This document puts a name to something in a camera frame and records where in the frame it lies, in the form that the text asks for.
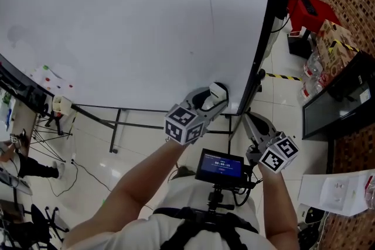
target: blue screen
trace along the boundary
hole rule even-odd
[[[201,169],[227,176],[241,177],[241,162],[210,154],[204,154]]]

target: white shoe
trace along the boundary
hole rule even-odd
[[[64,171],[65,171],[65,165],[63,163],[59,164],[57,166],[57,170],[59,171],[59,176],[57,179],[61,179],[64,175]]]

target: black office chair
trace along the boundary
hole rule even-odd
[[[50,217],[48,213],[48,207],[45,208],[47,219],[42,212],[34,205],[31,205],[31,211],[23,211],[25,214],[30,214],[32,222],[25,222],[20,224],[10,223],[6,227],[8,232],[8,238],[11,241],[12,247],[14,248],[14,241],[18,242],[21,248],[29,249],[32,245],[39,243],[46,244],[46,246],[39,245],[39,248],[45,248],[47,250],[57,250],[51,243],[51,235],[49,228],[54,230],[54,233],[62,242],[64,239],[61,238],[57,230],[68,232],[69,229],[62,229],[57,226],[54,222],[56,212],[59,210],[55,208]]]

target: black chest harness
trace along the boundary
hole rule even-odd
[[[240,235],[235,228],[258,233],[249,222],[232,213],[212,214],[207,211],[183,207],[182,209],[157,208],[154,214],[163,214],[168,217],[185,220],[178,226],[177,231],[170,240],[161,245],[161,250],[183,250],[186,243],[201,230],[218,232],[221,238],[228,243],[231,250],[247,250],[246,245],[241,243]]]

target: cardboard box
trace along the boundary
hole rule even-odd
[[[359,49],[353,41],[352,33],[325,20],[316,38],[323,70],[329,84],[354,58]]]

